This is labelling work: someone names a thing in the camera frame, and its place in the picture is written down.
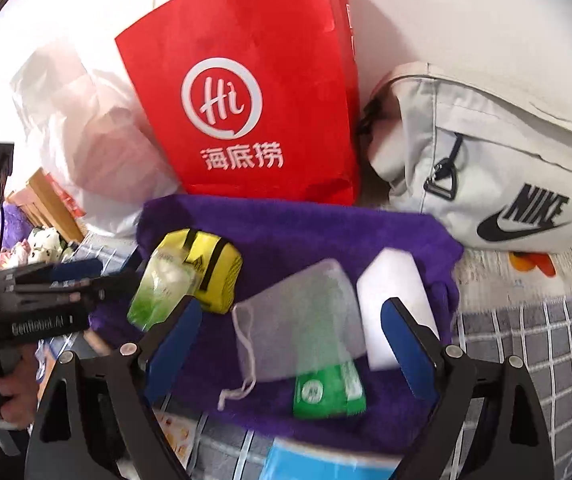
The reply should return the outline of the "person's left hand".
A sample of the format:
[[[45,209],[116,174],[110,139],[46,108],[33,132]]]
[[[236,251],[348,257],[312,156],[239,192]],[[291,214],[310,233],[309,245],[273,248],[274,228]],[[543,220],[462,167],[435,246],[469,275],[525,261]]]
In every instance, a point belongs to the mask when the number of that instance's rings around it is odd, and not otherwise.
[[[36,416],[39,385],[36,372],[36,345],[17,347],[20,358],[14,369],[0,379],[0,395],[6,402],[0,408],[2,419],[19,430],[27,429]]]

